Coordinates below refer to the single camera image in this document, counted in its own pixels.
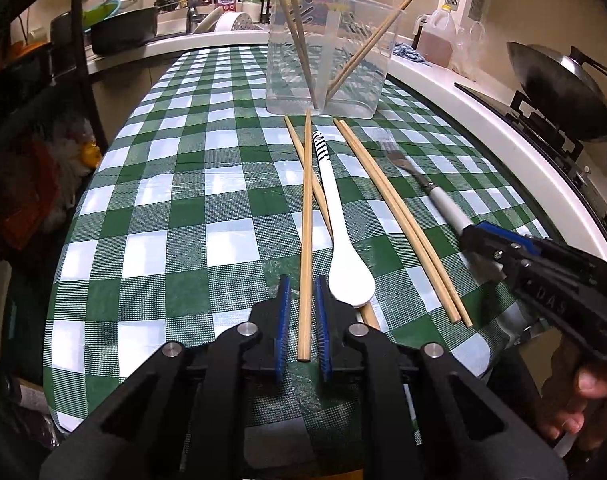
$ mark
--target tablecloth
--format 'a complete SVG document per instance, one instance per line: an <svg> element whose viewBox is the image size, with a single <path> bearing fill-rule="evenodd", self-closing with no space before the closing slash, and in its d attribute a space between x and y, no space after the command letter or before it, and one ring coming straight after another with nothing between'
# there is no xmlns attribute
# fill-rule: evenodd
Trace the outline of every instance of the tablecloth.
<svg viewBox="0 0 607 480"><path fill-rule="evenodd" d="M286 378L277 395L260 391L254 400L246 457L257 467L359 465L355 391L322 388L315 345L311 363L295 359L303 172L283 118L265 108L266 52L231 46L181 56L130 115L81 198L44 342L44 389L62 428L74 430L165 341L199 345L246 320L285 272L293 285ZM409 346L439 342L481 375L526 321L503 285L492 306L482 301L486 289L472 279L455 234L373 139L393 135L474 221L545 231L506 170L444 117L388 80L375 117L348 123L434 245L474 320L469 329L449 322L331 118L313 122L328 141L350 238L375 276L381 329ZM304 118L292 120L303 137ZM332 248L316 204L313 218L317 275L328 272Z"/></svg>

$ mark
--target chopstick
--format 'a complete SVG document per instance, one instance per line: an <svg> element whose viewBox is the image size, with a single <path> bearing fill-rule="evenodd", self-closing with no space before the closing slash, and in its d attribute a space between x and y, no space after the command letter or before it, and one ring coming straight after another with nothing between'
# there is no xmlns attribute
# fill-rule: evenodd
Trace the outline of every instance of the chopstick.
<svg viewBox="0 0 607 480"><path fill-rule="evenodd" d="M394 189L388 177L385 176L375 162L375 159L368 153L368 150L366 150L347 123L336 119L333 119L333 122L344 136L344 139L346 139L352 151L357 155L359 162L361 162L363 168L369 174L381 196L391 209L392 215L408 238L415 254L417 254L417 258L435 289L437 297L443 304L443 308L446 314L448 314L450 321L456 323L463 319L467 327L472 326L472 320L468 316L468 312L463 306L448 273L445 272L439 256L437 256L425 233L421 230L419 224L417 224L417 221L410 213L410 210L408 210L399 193L397 193L397 190Z"/></svg>
<svg viewBox="0 0 607 480"><path fill-rule="evenodd" d="M305 113L303 149L302 259L299 271L299 330L297 360L308 362L312 332L312 120Z"/></svg>
<svg viewBox="0 0 607 480"><path fill-rule="evenodd" d="M299 136L297 132L295 132L295 128L293 127L293 123L290 122L290 118L288 116L284 116L284 121L286 122L286 127L288 128L288 133L290 134L290 138L293 140L293 144L295 145L295 150L297 155L299 156L299 160L301 164L304 164L304 147L299 140ZM330 233L330 238L332 238L332 226L330 225L330 214L328 213L328 203L326 201L326 194L323 192L323 188L321 187L321 183L319 182L319 177L317 174L312 172L312 193L314 194L315 199L317 199L317 204L319 205L319 211L321 211L321 216L323 217L323 221L326 223L326 227L328 228L328 233ZM375 311L373 310L373 306L368 301L364 306L358 308L359 314L363 318L363 322L367 325L376 328L377 330L381 330L381 325L379 325L379 320L376 317Z"/></svg>
<svg viewBox="0 0 607 480"><path fill-rule="evenodd" d="M293 17L290 15L290 12L288 12L288 4L286 4L285 0L278 1L279 6L284 10L286 24L288 25L288 29L290 30L290 35L293 37L293 43L295 43L295 49L297 51L297 56L299 57L299 63L301 63L303 70L303 77L305 78L306 85L308 86L308 90L310 91L310 99L312 102L312 106L314 108L317 108L317 97L315 97L314 95L314 83L312 81L312 74L310 72L310 60L308 59L308 50L305 46L304 25L303 23L301 23L301 13L299 12L299 7L292 6L295 17L299 17L299 22L297 25L301 25L301 36L299 36L299 33L297 32L297 25L295 25L295 23L293 22Z"/></svg>
<svg viewBox="0 0 607 480"><path fill-rule="evenodd" d="M381 37L388 31L391 27L394 20L401 14L403 10L406 9L410 5L413 0L404 0L401 5L393 10L388 17L383 21L379 27L375 30L368 42L361 47L357 53L346 63L343 69L335 76L335 78L328 85L328 92L326 94L326 102L328 102L331 97L336 94L339 87L344 84L344 81L348 78L350 74L352 74L353 70L357 68L357 65L363 61L363 58L368 55L368 53L372 50L372 48L377 44Z"/></svg>

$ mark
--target spoon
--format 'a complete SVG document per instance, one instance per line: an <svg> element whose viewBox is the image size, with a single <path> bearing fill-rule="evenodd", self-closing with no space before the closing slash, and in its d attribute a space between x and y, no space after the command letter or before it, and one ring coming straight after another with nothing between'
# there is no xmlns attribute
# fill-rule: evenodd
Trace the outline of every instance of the spoon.
<svg viewBox="0 0 607 480"><path fill-rule="evenodd" d="M323 190L328 202L328 214L333 234L332 262L328 273L328 286L339 301L354 307L365 305L375 295L375 279L352 245L347 234L339 189L328 155L328 146L323 134L312 134L312 143L317 153Z"/></svg>

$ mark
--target green and white tablecloth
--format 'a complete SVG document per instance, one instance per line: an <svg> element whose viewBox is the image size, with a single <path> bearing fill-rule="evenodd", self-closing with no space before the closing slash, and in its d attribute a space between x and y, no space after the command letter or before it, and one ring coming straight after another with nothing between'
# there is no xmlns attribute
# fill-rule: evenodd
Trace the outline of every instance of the green and white tablecloth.
<svg viewBox="0 0 607 480"><path fill-rule="evenodd" d="M266 51L233 46L181 56L96 171L61 255L46 326L44 389L62 428L73 430L165 341L199 345L246 320L255 302L276 294L285 272L294 292L286 380L278 396L254 401L247 459L257 467L359 465L354 391L322 390L315 358L295 360L302 167L283 118L265 108ZM292 120L303 137L304 118ZM494 306L482 306L483 289L455 235L373 139L383 128L392 133L474 221L544 235L541 224L439 112L392 82L372 120L348 122L433 243L475 323L448 321L372 181L331 118L317 117L351 240L375 275L381 329L410 346L440 342L482 374L526 322L503 285ZM327 273L331 240L318 210L313 218L314 273Z"/></svg>

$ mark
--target fingernail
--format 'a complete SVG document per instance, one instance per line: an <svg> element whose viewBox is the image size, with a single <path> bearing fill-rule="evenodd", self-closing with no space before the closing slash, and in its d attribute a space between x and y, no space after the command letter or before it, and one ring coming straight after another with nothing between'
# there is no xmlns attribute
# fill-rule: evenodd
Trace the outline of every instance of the fingernail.
<svg viewBox="0 0 607 480"><path fill-rule="evenodd" d="M595 387L595 378L588 372L581 372L579 374L579 389L580 390L592 390Z"/></svg>
<svg viewBox="0 0 607 480"><path fill-rule="evenodd" d="M569 418L566 422L563 423L562 428L563 431L567 431L568 433L575 433L579 430L579 425L574 420Z"/></svg>

